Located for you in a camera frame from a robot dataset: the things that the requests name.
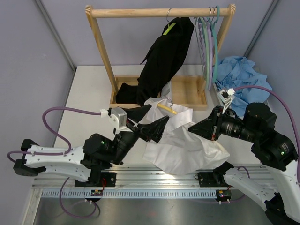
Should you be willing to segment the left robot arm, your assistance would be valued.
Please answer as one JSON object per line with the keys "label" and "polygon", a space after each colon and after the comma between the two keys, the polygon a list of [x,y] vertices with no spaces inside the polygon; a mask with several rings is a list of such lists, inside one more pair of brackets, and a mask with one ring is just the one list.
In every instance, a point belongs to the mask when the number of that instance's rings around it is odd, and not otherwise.
{"label": "left robot arm", "polygon": [[114,139],[92,134],[84,145],[72,147],[67,138],[57,135],[67,143],[67,148],[43,147],[31,139],[25,139],[18,151],[22,158],[12,159],[13,151],[7,154],[7,158],[14,163],[14,172],[21,176],[35,177],[40,173],[50,173],[75,179],[79,187],[103,186],[106,179],[102,176],[102,171],[113,165],[122,165],[125,156],[139,139],[158,143],[162,138],[169,116],[163,116],[149,124],[140,123],[151,108],[151,105],[130,109],[115,107],[99,112],[70,107],[50,108],[42,116],[47,128],[49,125],[46,116],[49,112],[72,111],[108,118],[113,126]]}

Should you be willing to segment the yellow hanger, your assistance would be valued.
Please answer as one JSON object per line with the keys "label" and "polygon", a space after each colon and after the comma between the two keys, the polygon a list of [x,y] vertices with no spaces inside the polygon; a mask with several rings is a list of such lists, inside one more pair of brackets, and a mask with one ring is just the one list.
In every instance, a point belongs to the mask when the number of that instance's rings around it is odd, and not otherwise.
{"label": "yellow hanger", "polygon": [[167,111],[169,111],[169,112],[171,112],[171,113],[173,113],[173,114],[178,114],[178,112],[177,111],[175,111],[175,110],[173,110],[173,102],[172,102],[172,100],[169,98],[169,97],[167,97],[167,96],[165,96],[165,99],[167,99],[170,103],[171,103],[171,105],[169,106],[169,107],[167,107],[167,106],[165,106],[165,105],[162,105],[162,104],[158,104],[157,106],[158,107],[160,107],[160,108],[162,108],[162,109],[164,109],[164,110],[167,110]]}

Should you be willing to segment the white shirt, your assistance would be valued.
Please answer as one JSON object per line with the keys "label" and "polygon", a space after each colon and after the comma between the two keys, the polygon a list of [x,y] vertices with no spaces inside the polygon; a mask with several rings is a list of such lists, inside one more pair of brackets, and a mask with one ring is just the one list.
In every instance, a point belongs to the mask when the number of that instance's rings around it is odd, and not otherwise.
{"label": "white shirt", "polygon": [[[171,99],[170,89],[165,89]],[[229,157],[229,152],[217,141],[204,139],[188,132],[193,126],[193,109],[174,104],[173,114],[158,107],[158,104],[169,107],[171,103],[163,97],[150,97],[145,101],[152,107],[146,114],[146,120],[154,122],[169,116],[159,143],[150,141],[146,145],[143,159],[151,162],[166,173],[185,175],[199,169],[214,169],[222,165]]]}

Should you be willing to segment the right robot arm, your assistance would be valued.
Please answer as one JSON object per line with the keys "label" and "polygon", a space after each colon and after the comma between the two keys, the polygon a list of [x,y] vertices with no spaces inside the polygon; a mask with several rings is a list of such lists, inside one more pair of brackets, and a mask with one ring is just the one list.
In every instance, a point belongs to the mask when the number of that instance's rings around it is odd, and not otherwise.
{"label": "right robot arm", "polygon": [[188,128],[207,140],[216,141],[220,135],[251,142],[251,152],[272,175],[277,191],[266,189],[228,162],[212,171],[213,181],[237,188],[255,201],[274,225],[300,223],[300,186],[298,184],[298,153],[293,142],[275,128],[277,116],[264,103],[250,103],[243,119],[234,110],[223,111],[216,106],[208,118]]}

